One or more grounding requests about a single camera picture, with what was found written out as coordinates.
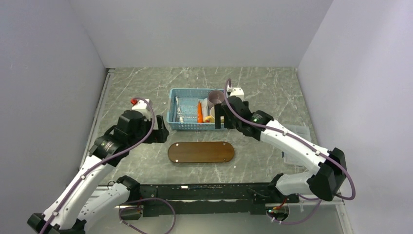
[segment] gray wall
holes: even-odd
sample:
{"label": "gray wall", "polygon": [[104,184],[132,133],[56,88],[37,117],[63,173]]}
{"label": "gray wall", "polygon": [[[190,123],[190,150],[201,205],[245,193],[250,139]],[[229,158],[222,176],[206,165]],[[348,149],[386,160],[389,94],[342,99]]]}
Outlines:
{"label": "gray wall", "polygon": [[1,1],[0,233],[32,233],[76,174],[105,72],[67,0]]}
{"label": "gray wall", "polygon": [[413,228],[412,12],[411,0],[334,0],[299,66],[320,143],[346,153],[357,234]]}
{"label": "gray wall", "polygon": [[106,67],[298,66],[332,0],[70,0]]}

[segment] plastic basket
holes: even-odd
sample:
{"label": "plastic basket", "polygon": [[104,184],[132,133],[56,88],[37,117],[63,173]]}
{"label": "plastic basket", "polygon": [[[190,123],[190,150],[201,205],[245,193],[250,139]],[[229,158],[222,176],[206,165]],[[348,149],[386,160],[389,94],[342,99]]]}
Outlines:
{"label": "plastic basket", "polygon": [[[170,127],[173,130],[223,130],[224,124],[221,124],[220,129],[215,129],[215,123],[197,122],[198,102],[207,98],[212,90],[217,89],[171,89],[167,113],[167,123]],[[180,114],[178,114],[176,97],[179,101]],[[180,117],[183,118],[183,123],[179,121]]]}

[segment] gray marble surface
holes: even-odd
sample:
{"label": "gray marble surface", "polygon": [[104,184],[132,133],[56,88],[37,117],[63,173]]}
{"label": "gray marble surface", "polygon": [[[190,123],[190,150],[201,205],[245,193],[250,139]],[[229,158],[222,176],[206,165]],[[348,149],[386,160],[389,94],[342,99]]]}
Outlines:
{"label": "gray marble surface", "polygon": [[[317,143],[305,106],[295,68],[267,67],[165,67],[118,68],[109,90],[99,125],[99,135],[116,124],[120,114],[131,108],[135,96],[150,98],[157,115],[166,122],[171,88],[224,88],[232,79],[249,101],[251,111],[263,110],[281,124],[309,126]],[[164,144],[143,144],[132,150],[102,184],[128,175],[140,183],[236,183],[269,182],[278,173],[293,174],[303,168],[285,164],[281,151],[266,143],[244,137],[236,130],[172,131]],[[235,156],[226,163],[178,164],[168,159],[171,144],[183,141],[227,141]]]}

